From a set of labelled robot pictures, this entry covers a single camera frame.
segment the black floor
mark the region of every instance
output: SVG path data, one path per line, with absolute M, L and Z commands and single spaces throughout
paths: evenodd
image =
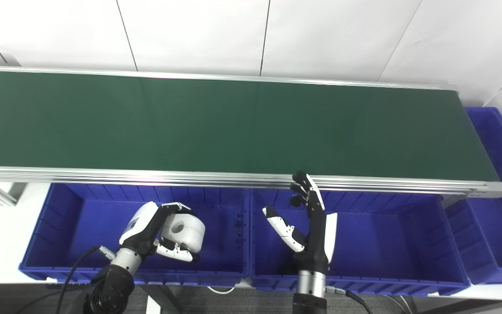
M 53 314 L 58 301 L 59 286 L 48 289 L 43 284 L 0 284 L 0 314 L 15 314 L 24 305 L 36 298 L 47 294 L 54 294 L 44 298 L 28 308 L 21 314 Z M 230 294 L 221 295 L 209 291 L 205 287 L 175 287 L 171 290 L 188 314 L 254 314 L 254 313 L 291 313 L 291 292 L 266 292 L 254 289 L 237 288 Z M 63 301 L 64 309 L 78 294 L 78 290 L 67 292 Z M 362 296 L 370 306 L 373 314 L 401 314 L 404 311 L 392 300 L 384 296 Z M 339 314 L 365 314 L 360 304 L 341 294 L 327 294 L 328 313 Z M 129 298 L 126 314 L 145 314 L 147 294 L 136 288 Z

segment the blue storage crate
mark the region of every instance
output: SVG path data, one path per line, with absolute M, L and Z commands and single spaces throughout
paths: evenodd
M 292 251 L 262 213 L 265 205 L 307 234 L 304 208 L 291 191 L 256 190 L 251 199 L 251 280 L 260 290 L 295 290 L 281 275 Z M 327 213 L 338 212 L 327 285 L 358 294 L 454 294 L 469 286 L 440 198 L 435 195 L 323 191 Z
M 492 107 L 466 111 L 502 181 L 502 116 Z M 502 283 L 502 198 L 458 201 L 447 215 L 472 283 Z
M 142 263 L 135 281 L 233 286 L 248 276 L 248 199 L 243 189 L 52 184 L 19 269 L 37 280 L 64 281 L 90 246 L 117 250 L 127 223 L 146 201 L 180 201 L 207 227 L 201 259 L 187 263 L 155 254 Z M 88 282 L 108 263 L 95 252 L 72 280 Z

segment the black cable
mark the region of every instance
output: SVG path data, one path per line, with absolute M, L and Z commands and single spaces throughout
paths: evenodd
M 86 288 L 86 286 L 78 286 L 78 287 L 75 287 L 75 288 L 72 288 L 72 289 L 67 290 L 67 292 L 69 292 L 69 291 L 74 291 L 74 290 L 79 290 L 79 289 L 84 289 L 84 288 Z M 17 312 L 15 312 L 15 314 L 20 314 L 20 313 L 22 313 L 22 311 L 23 311 L 23 310 L 26 310 L 29 306 L 31 306 L 31 305 L 33 305 L 33 304 L 35 304 L 36 302 L 38 302 L 38 301 L 40 301 L 40 300 L 43 300 L 43 299 L 45 299 L 45 298 L 48 298 L 48 297 L 50 297 L 50 296 L 54 296 L 54 295 L 56 295 L 56 294 L 61 294 L 61 290 L 59 290 L 59 291 L 55 291 L 55 292 L 52 292 L 51 294 L 46 294 L 46 295 L 44 295 L 44 296 L 41 296 L 40 298 L 37 298 L 37 299 L 35 299 L 35 300 L 32 300 L 31 302 L 29 302 L 29 303 L 25 304 L 25 305 L 24 305 L 22 308 L 20 308 Z
M 367 304 L 365 303 L 365 301 L 360 298 L 359 296 L 357 296 L 356 294 L 353 294 L 351 293 L 350 291 L 346 290 L 346 296 L 348 298 L 351 298 L 352 300 L 354 300 L 355 302 L 363 305 L 363 307 L 365 308 L 365 310 L 369 313 L 369 314 L 373 314 L 373 312 L 371 312 L 371 309 L 369 308 L 369 306 L 367 306 Z
M 61 288 L 61 292 L 59 294 L 59 300 L 58 300 L 58 308 L 55 311 L 55 314 L 59 314 L 59 311 L 61 310 L 61 303 L 63 302 L 63 296 L 65 295 L 65 290 L 67 290 L 67 285 L 69 284 L 71 278 L 73 277 L 73 274 L 75 273 L 75 270 L 77 269 L 78 265 L 82 263 L 82 261 L 88 257 L 88 255 L 92 254 L 92 252 L 95 252 L 100 248 L 99 245 L 95 246 L 90 246 L 84 253 L 80 255 L 80 257 L 77 259 L 75 264 L 73 264 L 73 267 L 71 268 L 71 271 L 67 275 L 67 279 L 65 280 L 63 287 Z

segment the robotic arm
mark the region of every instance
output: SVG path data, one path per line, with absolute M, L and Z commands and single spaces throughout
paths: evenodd
M 133 276 L 145 260 L 154 253 L 185 262 L 197 262 L 202 239 L 190 245 L 179 243 L 171 223 L 184 215 L 195 216 L 182 203 L 167 203 L 157 206 L 153 201 L 142 205 L 135 213 L 119 239 L 117 254 L 109 252 L 112 261 L 90 281 L 86 288 L 69 306 L 71 314 L 121 314 L 127 307 L 129 295 L 134 290 Z M 197 218 L 197 227 L 203 233 L 204 224 Z M 161 237 L 156 239 L 162 230 Z
M 298 171 L 292 178 L 296 183 L 292 183 L 290 188 L 297 194 L 290 198 L 290 204 L 306 206 L 309 234 L 304 236 L 274 207 L 263 208 L 263 213 L 281 239 L 295 252 L 293 259 L 297 265 L 298 281 L 292 312 L 326 314 L 325 280 L 334 251 L 337 213 L 325 213 L 319 188 L 308 174 Z

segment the green conveyor belt surface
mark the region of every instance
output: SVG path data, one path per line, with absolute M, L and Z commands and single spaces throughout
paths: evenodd
M 0 166 L 498 181 L 454 91 L 0 72 Z

